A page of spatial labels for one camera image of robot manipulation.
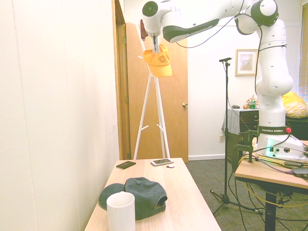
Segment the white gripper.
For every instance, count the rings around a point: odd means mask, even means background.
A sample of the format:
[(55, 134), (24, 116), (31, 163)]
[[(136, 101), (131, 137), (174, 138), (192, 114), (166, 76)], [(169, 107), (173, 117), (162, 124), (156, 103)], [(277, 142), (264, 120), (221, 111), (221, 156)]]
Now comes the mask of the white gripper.
[(161, 35), (161, 31), (150, 32), (146, 31), (147, 35), (152, 38), (152, 51), (153, 53), (159, 53), (159, 41), (158, 37)]

